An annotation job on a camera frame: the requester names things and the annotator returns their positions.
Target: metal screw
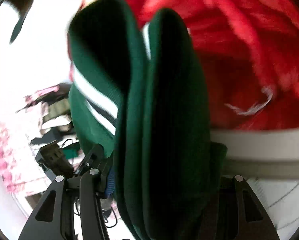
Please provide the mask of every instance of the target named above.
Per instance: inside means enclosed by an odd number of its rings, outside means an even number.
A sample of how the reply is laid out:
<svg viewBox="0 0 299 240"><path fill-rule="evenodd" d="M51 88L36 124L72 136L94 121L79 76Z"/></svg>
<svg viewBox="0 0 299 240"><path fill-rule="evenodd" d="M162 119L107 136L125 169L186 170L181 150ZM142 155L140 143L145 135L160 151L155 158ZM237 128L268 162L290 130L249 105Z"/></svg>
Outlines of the metal screw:
<svg viewBox="0 0 299 240"><path fill-rule="evenodd" d="M64 177L62 175L58 175L55 180L56 182L61 182L64 179Z"/></svg>
<svg viewBox="0 0 299 240"><path fill-rule="evenodd" d="M235 176L236 181L238 182L242 182L244 180L244 178L241 175L236 175Z"/></svg>
<svg viewBox="0 0 299 240"><path fill-rule="evenodd" d="M91 175L97 175L99 172L100 171L98 169L95 169L95 168L90 170Z"/></svg>

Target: red fuzzy blanket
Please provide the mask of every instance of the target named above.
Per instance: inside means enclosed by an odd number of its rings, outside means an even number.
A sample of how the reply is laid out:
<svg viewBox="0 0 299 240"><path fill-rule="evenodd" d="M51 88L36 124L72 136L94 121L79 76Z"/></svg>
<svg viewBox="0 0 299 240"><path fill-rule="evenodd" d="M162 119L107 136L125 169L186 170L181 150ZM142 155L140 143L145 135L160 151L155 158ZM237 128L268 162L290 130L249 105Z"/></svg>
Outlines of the red fuzzy blanket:
<svg viewBox="0 0 299 240"><path fill-rule="evenodd" d="M292 0L126 0L142 27L183 18L205 72L213 127L299 127L299 10Z"/></svg>

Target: pink fabric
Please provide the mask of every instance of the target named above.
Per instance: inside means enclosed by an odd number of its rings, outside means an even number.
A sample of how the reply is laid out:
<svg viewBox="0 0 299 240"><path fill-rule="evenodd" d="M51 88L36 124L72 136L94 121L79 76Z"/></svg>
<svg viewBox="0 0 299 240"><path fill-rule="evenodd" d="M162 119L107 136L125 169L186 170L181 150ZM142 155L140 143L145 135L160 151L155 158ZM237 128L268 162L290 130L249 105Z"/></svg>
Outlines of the pink fabric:
<svg viewBox="0 0 299 240"><path fill-rule="evenodd" d="M8 129L4 123L0 123L0 176L7 192L25 196L42 192L50 184L22 130Z"/></svg>
<svg viewBox="0 0 299 240"><path fill-rule="evenodd" d="M27 105L33 103L36 99L38 99L39 97L46 95L50 92L57 92L60 89L60 86L53 86L53 87L49 87L49 88L45 88L43 90L38 90L36 91L34 94L30 95L30 96L26 96L25 97L25 103Z"/></svg>

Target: green fabric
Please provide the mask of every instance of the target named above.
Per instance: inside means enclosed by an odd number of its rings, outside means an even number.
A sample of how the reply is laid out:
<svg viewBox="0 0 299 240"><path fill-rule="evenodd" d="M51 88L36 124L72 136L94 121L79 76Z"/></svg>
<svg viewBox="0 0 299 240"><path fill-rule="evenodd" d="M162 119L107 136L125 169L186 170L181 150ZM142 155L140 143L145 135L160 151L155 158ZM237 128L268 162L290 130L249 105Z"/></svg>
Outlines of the green fabric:
<svg viewBox="0 0 299 240"><path fill-rule="evenodd" d="M170 9L160 10L149 24L149 43L142 173L145 226L153 239L192 239L195 222L217 190L226 147L218 145L220 151L215 152L210 143L204 76L182 19ZM211 168L211 163L218 167Z"/></svg>
<svg viewBox="0 0 299 240"><path fill-rule="evenodd" d="M62 148L62 151L65 155L66 159L72 159L77 157L77 152L80 150L80 144L78 142L72 143L64 148Z"/></svg>
<svg viewBox="0 0 299 240"><path fill-rule="evenodd" d="M123 0L98 0L70 25L74 63L118 106L113 136L91 114L75 84L69 94L80 144L114 154L115 199L139 240L194 239L218 189L226 147L210 142L202 68L187 29L172 10L149 23L150 60Z"/></svg>

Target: black cable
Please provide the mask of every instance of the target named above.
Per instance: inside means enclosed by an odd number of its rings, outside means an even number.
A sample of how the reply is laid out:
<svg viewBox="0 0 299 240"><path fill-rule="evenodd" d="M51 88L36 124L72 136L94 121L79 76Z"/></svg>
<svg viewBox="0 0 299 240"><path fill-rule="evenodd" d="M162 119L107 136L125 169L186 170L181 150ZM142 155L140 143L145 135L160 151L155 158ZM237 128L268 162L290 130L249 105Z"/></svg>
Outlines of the black cable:
<svg viewBox="0 0 299 240"><path fill-rule="evenodd" d="M111 209L112 209L112 211L113 211L113 213L114 213L114 216L115 216L115 225L110 226L110 227L106 226L107 228L113 228L114 226L117 225L117 216L116 216L116 214L115 214L115 212L114 212L114 209L113 209L112 207L111 207Z"/></svg>
<svg viewBox="0 0 299 240"><path fill-rule="evenodd" d="M76 208L76 212L77 212L77 213L74 212L74 214L75 214L75 215L78 215L78 216L80 217L81 214L79 213L79 209L77 208L77 201L78 201L78 200L79 200L78 198L75 199L75 208Z"/></svg>
<svg viewBox="0 0 299 240"><path fill-rule="evenodd" d="M65 144L67 141L69 141L69 140L72 141L72 144L74 143L73 140L72 140L71 138L68 138L68 139L65 140L65 142L63 142L61 149L63 149L64 144ZM73 166L73 164L74 164L74 157L72 158L72 163L71 163L71 165Z"/></svg>
<svg viewBox="0 0 299 240"><path fill-rule="evenodd" d="M63 149L64 144L65 144L67 141L69 141L69 140L71 140L71 141L72 141L72 144L73 144L73 140L72 140L72 138L68 138L68 139L65 140L65 142L63 142L61 149Z"/></svg>

